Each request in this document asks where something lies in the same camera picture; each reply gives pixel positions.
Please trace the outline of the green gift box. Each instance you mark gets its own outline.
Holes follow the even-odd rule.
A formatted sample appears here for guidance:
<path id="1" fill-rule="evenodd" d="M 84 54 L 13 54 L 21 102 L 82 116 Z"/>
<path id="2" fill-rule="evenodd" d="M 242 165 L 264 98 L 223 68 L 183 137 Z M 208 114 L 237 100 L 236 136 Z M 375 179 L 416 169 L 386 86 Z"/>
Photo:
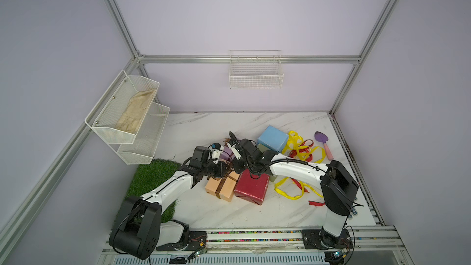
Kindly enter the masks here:
<path id="1" fill-rule="evenodd" d="M 271 151 L 270 148 L 264 146 L 263 144 L 258 144 L 258 145 L 257 145 L 257 148 L 261 151 L 261 153 L 264 153 L 266 150 L 270 150 L 270 151 Z M 277 179 L 277 176 L 276 176 L 276 175 L 270 174 L 270 176 L 269 176 L 269 181 L 270 181 L 270 182 L 275 182 L 276 179 Z"/>

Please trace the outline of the light blue gift box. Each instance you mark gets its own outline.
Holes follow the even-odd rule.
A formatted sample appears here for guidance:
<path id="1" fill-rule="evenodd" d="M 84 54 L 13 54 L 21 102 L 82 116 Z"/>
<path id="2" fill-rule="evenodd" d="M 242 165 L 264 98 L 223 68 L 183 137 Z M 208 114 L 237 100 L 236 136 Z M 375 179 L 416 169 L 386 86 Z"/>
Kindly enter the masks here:
<path id="1" fill-rule="evenodd" d="M 282 153 L 288 142 L 288 134 L 269 125 L 257 139 L 257 143 L 264 145 L 265 147 Z"/>

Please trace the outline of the red gift box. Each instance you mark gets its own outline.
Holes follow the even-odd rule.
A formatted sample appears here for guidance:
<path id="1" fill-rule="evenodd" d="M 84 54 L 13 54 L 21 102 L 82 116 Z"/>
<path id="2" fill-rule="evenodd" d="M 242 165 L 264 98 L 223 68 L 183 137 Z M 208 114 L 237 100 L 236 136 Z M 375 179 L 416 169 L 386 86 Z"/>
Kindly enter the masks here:
<path id="1" fill-rule="evenodd" d="M 269 185 L 269 175 L 252 175 L 248 169 L 241 173 L 234 196 L 261 206 Z"/>

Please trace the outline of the brown ribbon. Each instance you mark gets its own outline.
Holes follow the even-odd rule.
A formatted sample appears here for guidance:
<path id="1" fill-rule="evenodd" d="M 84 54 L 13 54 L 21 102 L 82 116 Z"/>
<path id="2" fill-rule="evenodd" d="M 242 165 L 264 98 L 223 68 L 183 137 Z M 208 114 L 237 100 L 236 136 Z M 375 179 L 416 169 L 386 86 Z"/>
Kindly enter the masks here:
<path id="1" fill-rule="evenodd" d="M 216 197 L 218 199 L 231 201 L 235 183 L 236 181 L 231 177 L 225 177 L 224 179 L 220 180 L 217 189 L 215 190 Z"/>

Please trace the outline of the orange gift box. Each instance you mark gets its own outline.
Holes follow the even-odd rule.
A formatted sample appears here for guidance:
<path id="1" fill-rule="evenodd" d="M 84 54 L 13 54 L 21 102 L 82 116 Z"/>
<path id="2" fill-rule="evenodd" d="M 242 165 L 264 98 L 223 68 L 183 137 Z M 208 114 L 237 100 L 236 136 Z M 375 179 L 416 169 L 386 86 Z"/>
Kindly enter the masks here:
<path id="1" fill-rule="evenodd" d="M 239 174 L 235 171 L 223 178 L 211 177 L 205 186 L 206 193 L 222 199 L 227 202 L 231 202 L 234 197 L 234 189 L 239 180 Z"/>

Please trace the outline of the yellow ribbon of blue box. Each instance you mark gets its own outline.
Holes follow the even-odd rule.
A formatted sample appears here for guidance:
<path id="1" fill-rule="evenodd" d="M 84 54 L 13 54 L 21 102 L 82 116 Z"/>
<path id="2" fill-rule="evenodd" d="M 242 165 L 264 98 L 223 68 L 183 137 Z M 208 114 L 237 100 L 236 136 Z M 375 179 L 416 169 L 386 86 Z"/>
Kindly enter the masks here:
<path id="1" fill-rule="evenodd" d="M 314 146 L 312 139 L 305 140 L 295 131 L 289 131 L 282 154 L 308 163 L 322 163 L 327 158 L 324 148 Z"/>

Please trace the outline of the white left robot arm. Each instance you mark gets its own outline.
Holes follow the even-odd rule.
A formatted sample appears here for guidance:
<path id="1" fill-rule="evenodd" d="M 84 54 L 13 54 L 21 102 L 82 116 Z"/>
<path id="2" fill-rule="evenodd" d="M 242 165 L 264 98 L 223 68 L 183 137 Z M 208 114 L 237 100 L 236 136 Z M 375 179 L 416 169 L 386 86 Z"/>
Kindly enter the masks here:
<path id="1" fill-rule="evenodd" d="M 187 248 L 189 226 L 176 220 L 163 223 L 162 215 L 204 177 L 220 179 L 231 172 L 231 164 L 219 157 L 216 149 L 196 147 L 192 157 L 160 186 L 141 196 L 126 198 L 110 233 L 109 245 L 114 251 L 146 260 L 160 247 Z"/>

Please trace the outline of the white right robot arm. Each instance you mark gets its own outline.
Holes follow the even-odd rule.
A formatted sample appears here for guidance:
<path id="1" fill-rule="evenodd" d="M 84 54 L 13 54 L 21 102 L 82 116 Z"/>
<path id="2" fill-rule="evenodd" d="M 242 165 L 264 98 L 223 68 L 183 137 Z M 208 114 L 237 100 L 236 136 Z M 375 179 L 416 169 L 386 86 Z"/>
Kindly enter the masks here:
<path id="1" fill-rule="evenodd" d="M 235 196 L 261 205 L 271 175 L 294 179 L 303 193 L 317 192 L 320 204 L 327 208 L 321 229 L 303 234 L 305 244 L 318 250 L 352 248 L 345 224 L 356 206 L 359 185 L 341 162 L 311 163 L 271 149 L 261 151 L 247 139 L 232 138 L 227 146 L 233 152 L 234 171 L 239 174 Z"/>

